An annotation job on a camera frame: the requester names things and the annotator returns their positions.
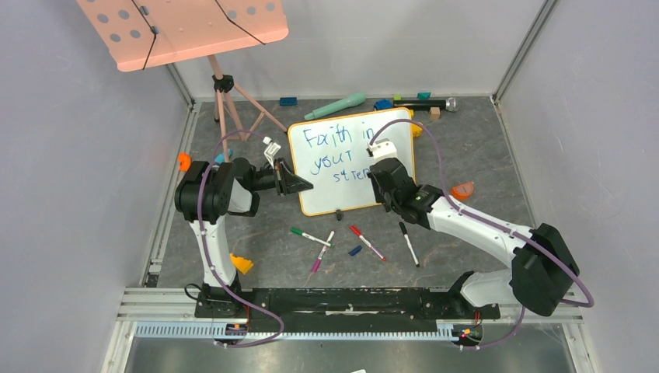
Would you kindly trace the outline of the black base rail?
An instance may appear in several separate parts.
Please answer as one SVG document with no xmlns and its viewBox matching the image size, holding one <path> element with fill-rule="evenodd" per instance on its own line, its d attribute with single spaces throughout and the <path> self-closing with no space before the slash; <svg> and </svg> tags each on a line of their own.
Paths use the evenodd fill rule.
<svg viewBox="0 0 659 373">
<path fill-rule="evenodd" d="M 457 291 L 430 288 L 252 288 L 238 295 L 206 288 L 194 315 L 286 333 L 430 332 L 438 320 L 500 318 L 496 305 L 477 308 Z"/>
</svg>

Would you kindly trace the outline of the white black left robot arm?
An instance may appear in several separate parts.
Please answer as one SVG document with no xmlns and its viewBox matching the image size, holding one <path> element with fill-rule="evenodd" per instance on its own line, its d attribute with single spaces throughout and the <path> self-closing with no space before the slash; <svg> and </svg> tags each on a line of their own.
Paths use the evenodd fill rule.
<svg viewBox="0 0 659 373">
<path fill-rule="evenodd" d="M 245 158 L 218 165 L 190 163 L 176 188 L 174 203 L 193 229 L 202 256 L 204 282 L 200 286 L 200 303 L 211 303 L 229 317 L 238 315 L 244 306 L 228 247 L 225 218 L 255 216 L 260 205 L 258 193 L 262 190 L 275 190 L 286 196 L 312 188 L 313 184 L 295 175 L 283 158 L 266 162 L 259 169 Z"/>
</svg>

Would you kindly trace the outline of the teal toy tube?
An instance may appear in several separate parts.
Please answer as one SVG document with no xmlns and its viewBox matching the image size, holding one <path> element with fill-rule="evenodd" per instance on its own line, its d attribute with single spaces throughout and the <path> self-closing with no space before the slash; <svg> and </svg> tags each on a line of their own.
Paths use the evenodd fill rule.
<svg viewBox="0 0 659 373">
<path fill-rule="evenodd" d="M 347 108 L 361 105 L 366 100 L 364 92 L 356 92 L 349 95 L 347 98 L 339 99 L 325 106 L 312 110 L 310 113 L 304 115 L 304 120 L 316 120 L 322 117 L 329 116 Z"/>
</svg>

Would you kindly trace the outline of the orange toy block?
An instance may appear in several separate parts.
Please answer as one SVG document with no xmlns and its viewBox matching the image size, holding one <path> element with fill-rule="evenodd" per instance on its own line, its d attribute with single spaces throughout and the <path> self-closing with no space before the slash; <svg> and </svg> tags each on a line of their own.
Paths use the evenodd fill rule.
<svg viewBox="0 0 659 373">
<path fill-rule="evenodd" d="M 179 153 L 177 160 L 179 163 L 179 170 L 181 172 L 187 172 L 191 167 L 192 158 L 186 152 Z"/>
</svg>

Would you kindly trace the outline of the dark blue brick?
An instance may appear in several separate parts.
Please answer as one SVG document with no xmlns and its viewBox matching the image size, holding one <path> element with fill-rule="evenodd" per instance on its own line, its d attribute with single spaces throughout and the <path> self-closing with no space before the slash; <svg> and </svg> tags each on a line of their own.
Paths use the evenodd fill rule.
<svg viewBox="0 0 659 373">
<path fill-rule="evenodd" d="M 297 106 L 298 98 L 295 96 L 285 96 L 279 99 L 279 104 L 281 106 Z"/>
</svg>

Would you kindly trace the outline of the red whiteboard marker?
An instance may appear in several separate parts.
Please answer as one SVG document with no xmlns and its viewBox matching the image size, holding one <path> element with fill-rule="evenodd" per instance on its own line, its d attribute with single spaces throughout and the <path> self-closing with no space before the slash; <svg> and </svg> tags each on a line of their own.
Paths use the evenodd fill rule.
<svg viewBox="0 0 659 373">
<path fill-rule="evenodd" d="M 386 257 L 379 251 L 377 250 L 371 242 L 369 242 L 364 235 L 362 234 L 361 230 L 355 226 L 351 225 L 350 230 L 381 260 L 381 261 L 386 261 Z"/>
</svg>

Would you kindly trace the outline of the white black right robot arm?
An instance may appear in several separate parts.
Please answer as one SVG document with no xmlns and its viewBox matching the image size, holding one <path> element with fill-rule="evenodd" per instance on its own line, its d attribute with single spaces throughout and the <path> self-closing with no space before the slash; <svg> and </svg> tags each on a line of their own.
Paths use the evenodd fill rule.
<svg viewBox="0 0 659 373">
<path fill-rule="evenodd" d="M 557 228 L 516 225 L 466 208 L 431 185 L 417 185 L 396 158 L 368 171 L 375 199 L 406 223 L 445 233 L 490 254 L 505 269 L 468 273 L 456 281 L 448 304 L 459 317 L 479 307 L 516 302 L 540 316 L 551 316 L 565 302 L 580 273 Z"/>
</svg>

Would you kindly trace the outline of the yellow cylinder toy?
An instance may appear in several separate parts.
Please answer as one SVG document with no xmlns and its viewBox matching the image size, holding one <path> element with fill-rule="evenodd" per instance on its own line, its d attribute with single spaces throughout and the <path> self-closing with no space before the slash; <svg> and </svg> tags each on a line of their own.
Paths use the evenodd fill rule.
<svg viewBox="0 0 659 373">
<path fill-rule="evenodd" d="M 412 133 L 413 138 L 418 138 L 424 133 L 423 129 L 423 124 L 418 123 L 418 124 L 411 124 L 410 125 L 410 130 Z"/>
</svg>

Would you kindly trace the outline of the orange half-round block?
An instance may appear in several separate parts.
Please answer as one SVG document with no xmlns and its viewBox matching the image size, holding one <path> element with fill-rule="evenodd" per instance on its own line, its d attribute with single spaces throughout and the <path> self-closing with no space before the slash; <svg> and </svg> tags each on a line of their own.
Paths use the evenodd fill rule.
<svg viewBox="0 0 659 373">
<path fill-rule="evenodd" d="M 475 184 L 473 181 L 462 183 L 452 187 L 451 195 L 459 201 L 466 201 L 472 196 L 474 189 Z"/>
</svg>

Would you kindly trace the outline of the black whiteboard marker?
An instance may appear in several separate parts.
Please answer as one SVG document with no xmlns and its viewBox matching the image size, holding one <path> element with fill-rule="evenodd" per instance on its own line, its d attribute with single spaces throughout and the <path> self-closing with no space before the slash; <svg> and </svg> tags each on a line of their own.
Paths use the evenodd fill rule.
<svg viewBox="0 0 659 373">
<path fill-rule="evenodd" d="M 406 245 L 407 245 L 407 247 L 408 247 L 408 250 L 410 251 L 410 255 L 411 255 L 412 258 L 413 258 L 413 262 L 414 262 L 414 264 L 415 264 L 415 267 L 416 267 L 416 268 L 420 268 L 420 262 L 419 262 L 419 260 L 418 260 L 418 258 L 417 258 L 416 252 L 415 252 L 415 250 L 414 250 L 414 248 L 413 248 L 413 245 L 412 245 L 412 242 L 411 242 L 411 240 L 410 240 L 410 235 L 409 235 L 409 233 L 408 233 L 408 230 L 407 230 L 405 224 L 404 224 L 402 221 L 399 222 L 399 227 L 400 227 L 400 230 L 401 230 L 401 232 L 402 232 L 402 234 L 403 234 L 403 238 L 404 238 L 405 241 L 406 241 Z"/>
</svg>

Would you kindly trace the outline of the yellow framed whiteboard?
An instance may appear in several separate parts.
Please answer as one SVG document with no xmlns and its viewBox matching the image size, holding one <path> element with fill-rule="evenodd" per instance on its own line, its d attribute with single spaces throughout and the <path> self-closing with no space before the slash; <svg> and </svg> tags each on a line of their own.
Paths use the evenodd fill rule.
<svg viewBox="0 0 659 373">
<path fill-rule="evenodd" d="M 374 159 L 368 155 L 370 140 L 390 140 L 408 174 L 415 177 L 412 119 L 408 109 L 396 108 L 293 124 L 288 141 L 295 174 L 313 185 L 299 194 L 302 213 L 307 216 L 332 214 L 376 205 L 367 177 Z"/>
</svg>

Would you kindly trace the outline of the pink music stand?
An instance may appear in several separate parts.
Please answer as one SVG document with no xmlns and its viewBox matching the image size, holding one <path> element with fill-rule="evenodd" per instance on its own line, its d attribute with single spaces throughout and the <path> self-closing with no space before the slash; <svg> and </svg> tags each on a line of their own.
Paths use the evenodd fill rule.
<svg viewBox="0 0 659 373">
<path fill-rule="evenodd" d="M 260 112 L 251 131 L 264 118 L 287 130 L 222 71 L 217 59 L 220 53 L 283 40 L 289 29 L 280 1 L 82 0 L 78 6 L 107 45 L 119 71 L 207 58 L 213 71 L 215 119 L 223 135 L 228 133 L 228 117 L 238 130 L 243 129 L 233 90 Z"/>
</svg>

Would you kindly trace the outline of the blue marker cap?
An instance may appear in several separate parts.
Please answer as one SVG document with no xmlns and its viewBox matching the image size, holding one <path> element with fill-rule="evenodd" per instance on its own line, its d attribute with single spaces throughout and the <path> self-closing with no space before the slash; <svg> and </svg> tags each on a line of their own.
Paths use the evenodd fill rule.
<svg viewBox="0 0 659 373">
<path fill-rule="evenodd" d="M 362 246 L 356 246 L 354 249 L 348 252 L 350 256 L 357 255 L 362 250 Z"/>
</svg>

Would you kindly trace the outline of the green whiteboard marker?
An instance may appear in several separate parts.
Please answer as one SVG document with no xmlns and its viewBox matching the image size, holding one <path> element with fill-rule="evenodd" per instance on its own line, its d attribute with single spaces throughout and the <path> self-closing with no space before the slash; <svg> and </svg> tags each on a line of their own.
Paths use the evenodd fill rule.
<svg viewBox="0 0 659 373">
<path fill-rule="evenodd" d="M 331 247 L 331 245 L 332 245 L 329 241 L 319 239 L 319 238 L 317 238 L 317 237 L 315 237 L 315 236 L 313 236 L 313 235 L 310 235 L 310 234 L 308 234 L 308 233 L 306 233 L 306 232 L 303 232 L 300 228 L 291 227 L 290 230 L 291 230 L 292 233 L 294 233 L 294 234 L 296 234 L 296 235 L 299 235 L 299 236 L 301 236 L 301 237 L 304 237 L 304 238 L 306 238 L 306 239 L 309 239 L 309 240 L 311 240 L 311 241 L 313 241 L 313 242 L 317 242 L 317 243 L 319 243 L 319 244 L 322 244 L 323 246 Z"/>
</svg>

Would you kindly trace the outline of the black silver microphone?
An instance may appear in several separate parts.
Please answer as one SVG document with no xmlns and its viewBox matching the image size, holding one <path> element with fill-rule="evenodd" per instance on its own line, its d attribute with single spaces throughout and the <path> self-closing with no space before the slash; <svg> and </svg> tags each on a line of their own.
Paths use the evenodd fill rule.
<svg viewBox="0 0 659 373">
<path fill-rule="evenodd" d="M 394 107 L 404 107 L 408 110 L 429 111 L 433 107 L 448 112 L 457 111 L 457 100 L 453 97 L 447 99 L 394 99 Z"/>
</svg>

